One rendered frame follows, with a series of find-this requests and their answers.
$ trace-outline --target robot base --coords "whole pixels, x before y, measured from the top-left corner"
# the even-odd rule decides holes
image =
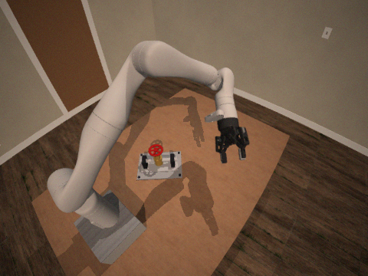
[[[113,227],[101,229],[84,217],[74,224],[98,261],[111,265],[144,233],[146,226],[110,190],[103,197],[119,205],[119,220]]]
[[[143,167],[144,156],[146,169]],[[156,166],[153,157],[147,153],[141,153],[136,180],[182,178],[182,155],[180,152],[162,153],[162,156],[163,164]]]

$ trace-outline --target robotic arm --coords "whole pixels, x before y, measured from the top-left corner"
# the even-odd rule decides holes
[[[205,118],[206,122],[218,121],[221,136],[215,138],[216,152],[226,163],[225,151],[236,144],[239,158],[245,158],[249,140],[245,128],[238,125],[232,71],[228,68],[217,71],[161,41],[143,41],[130,52],[84,125],[75,168],[58,169],[48,178],[48,190],[61,211],[76,212],[100,228],[116,224],[119,210],[98,194],[93,185],[127,124],[134,94],[147,76],[184,77],[212,90],[220,89],[215,95],[216,111]]]

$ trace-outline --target dark wood floor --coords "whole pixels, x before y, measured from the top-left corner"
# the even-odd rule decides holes
[[[215,96],[182,78],[147,78],[129,125],[183,88]],[[239,111],[290,139],[213,275],[368,275],[368,157],[249,100],[235,95],[235,102]],[[81,131],[95,106],[0,166],[0,275],[64,275],[31,201],[46,190],[53,171],[74,168]]]

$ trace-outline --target red handwheel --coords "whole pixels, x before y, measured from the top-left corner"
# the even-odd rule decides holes
[[[163,153],[163,146],[159,144],[154,144],[149,147],[148,153],[153,157],[160,156]]]

